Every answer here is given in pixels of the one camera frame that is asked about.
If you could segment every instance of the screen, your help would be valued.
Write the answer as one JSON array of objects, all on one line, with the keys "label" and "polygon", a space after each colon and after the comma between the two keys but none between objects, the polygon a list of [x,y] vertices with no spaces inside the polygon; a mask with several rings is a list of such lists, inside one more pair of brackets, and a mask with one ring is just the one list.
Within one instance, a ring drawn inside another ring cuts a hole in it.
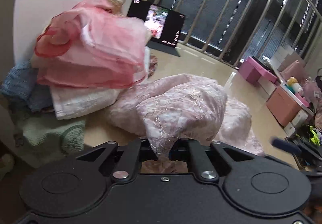
[{"label": "screen", "polygon": [[176,47],[185,16],[176,11],[144,0],[133,0],[128,10],[128,17],[144,21],[152,33],[152,41]]}]

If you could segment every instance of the pink box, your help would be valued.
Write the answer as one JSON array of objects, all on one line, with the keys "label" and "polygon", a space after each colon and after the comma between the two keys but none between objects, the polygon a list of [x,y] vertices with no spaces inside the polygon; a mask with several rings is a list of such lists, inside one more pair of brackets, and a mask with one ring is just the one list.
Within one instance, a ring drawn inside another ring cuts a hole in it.
[{"label": "pink box", "polygon": [[243,62],[238,72],[249,83],[254,84],[261,77],[261,74],[253,65],[250,64],[249,58]]},{"label": "pink box", "polygon": [[252,57],[248,57],[247,61],[249,61],[249,64],[252,65],[264,78],[271,81],[272,83],[275,83],[277,80],[277,77],[263,68],[257,61],[255,61]]},{"label": "pink box", "polygon": [[238,72],[246,81],[248,81],[251,84],[254,84],[255,82],[257,82],[261,76],[271,81],[272,83],[275,83],[275,81],[277,80],[274,74],[264,69],[252,57],[248,57],[243,62]]}]

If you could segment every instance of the silver bolt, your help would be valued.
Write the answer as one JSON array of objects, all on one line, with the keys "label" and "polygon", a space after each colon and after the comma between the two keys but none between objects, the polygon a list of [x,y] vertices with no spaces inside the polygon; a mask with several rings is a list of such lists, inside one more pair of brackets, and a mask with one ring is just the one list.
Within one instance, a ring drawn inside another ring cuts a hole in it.
[{"label": "silver bolt", "polygon": [[201,173],[201,177],[211,180],[217,177],[217,174],[214,171],[204,171],[203,173]]},{"label": "silver bolt", "polygon": [[128,177],[128,173],[126,171],[115,171],[113,173],[113,177],[117,179],[126,179]]},{"label": "silver bolt", "polygon": [[164,182],[167,182],[167,181],[170,180],[170,178],[169,177],[161,177],[161,180],[164,181]]}]

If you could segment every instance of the blue towel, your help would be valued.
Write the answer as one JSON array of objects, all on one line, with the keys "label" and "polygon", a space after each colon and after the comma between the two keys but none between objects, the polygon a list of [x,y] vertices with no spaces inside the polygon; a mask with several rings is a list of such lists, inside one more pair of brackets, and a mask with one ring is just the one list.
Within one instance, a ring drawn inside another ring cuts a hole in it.
[{"label": "blue towel", "polygon": [[7,74],[1,93],[16,108],[28,106],[32,112],[53,105],[49,86],[36,84],[37,74],[38,69],[31,68],[30,62],[17,64]]},{"label": "blue towel", "polygon": [[5,78],[1,92],[10,99],[27,101],[37,81],[37,69],[32,69],[30,62],[17,64]]}]

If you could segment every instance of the pink sheer fabric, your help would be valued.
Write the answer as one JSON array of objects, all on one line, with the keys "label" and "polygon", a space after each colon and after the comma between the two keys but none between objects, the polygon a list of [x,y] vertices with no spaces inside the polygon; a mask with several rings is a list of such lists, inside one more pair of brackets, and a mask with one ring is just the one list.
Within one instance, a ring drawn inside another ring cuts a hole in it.
[{"label": "pink sheer fabric", "polygon": [[123,0],[84,0],[55,16],[37,38],[35,53],[49,58],[38,83],[64,87],[128,88],[141,82],[148,30],[120,15]]}]

